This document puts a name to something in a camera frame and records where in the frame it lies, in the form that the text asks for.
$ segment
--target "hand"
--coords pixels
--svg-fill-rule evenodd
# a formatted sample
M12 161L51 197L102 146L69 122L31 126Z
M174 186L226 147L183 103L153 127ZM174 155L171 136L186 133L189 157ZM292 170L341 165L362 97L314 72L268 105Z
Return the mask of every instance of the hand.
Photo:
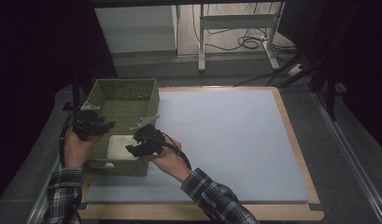
M181 149L181 143L165 136L165 141L168 144L173 145L173 142ZM174 177L179 182L183 183L185 179L191 174L191 170L187 167L184 160L179 157L176 152L168 147L163 147L163 151L160 155L146 156L147 161L152 161L159 169L166 174Z
M92 148L101 138L102 135L93 136L87 141L82 141L76 133L70 131L65 137L64 144L65 168L82 168L91 156Z

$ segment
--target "table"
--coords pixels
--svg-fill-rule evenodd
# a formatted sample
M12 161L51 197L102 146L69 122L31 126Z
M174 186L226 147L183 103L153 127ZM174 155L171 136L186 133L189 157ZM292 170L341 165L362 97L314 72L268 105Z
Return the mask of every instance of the table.
M288 134L293 154L305 182L309 199L306 203L244 203L244 206L255 215L258 220L321 220L324 212L294 131L290 125L285 106L276 88L163 88L166 91L271 91ZM93 176L89 175L83 185L83 199L86 198ZM79 210L82 219L131 219L131 220L208 220L208 217L193 203L127 203L127 204L88 204L86 209Z

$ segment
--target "wall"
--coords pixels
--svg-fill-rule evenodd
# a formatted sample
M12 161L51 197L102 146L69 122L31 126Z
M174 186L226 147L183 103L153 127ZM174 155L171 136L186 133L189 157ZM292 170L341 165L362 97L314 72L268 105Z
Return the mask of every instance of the wall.
M177 48L176 8L97 8L97 18L111 53Z

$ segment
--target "plaid sleeve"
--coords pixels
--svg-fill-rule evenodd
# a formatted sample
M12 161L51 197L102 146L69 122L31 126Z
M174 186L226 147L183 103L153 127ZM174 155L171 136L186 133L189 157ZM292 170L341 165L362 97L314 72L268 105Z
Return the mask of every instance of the plaid sleeve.
M78 206L82 198L81 169L60 169L50 177L49 208L43 223L79 223Z
M199 168L185 180L181 189L215 222L259 223L231 189L213 181Z

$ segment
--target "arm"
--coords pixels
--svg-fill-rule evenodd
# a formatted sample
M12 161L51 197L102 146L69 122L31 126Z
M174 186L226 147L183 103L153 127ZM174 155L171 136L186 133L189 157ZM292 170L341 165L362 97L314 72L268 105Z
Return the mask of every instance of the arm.
M82 166L92 154L92 148L101 139L95 136L81 141L74 132L65 138L65 167L54 172L48 185L49 208L43 223L79 223L78 207L82 199Z
M181 148L178 141L173 140L173 143L171 141L166 138L167 143L174 143ZM164 148L159 156L150 155L146 159L182 183L181 189L213 221L218 223L259 223L228 187L213 181L200 169L192 172L173 150Z

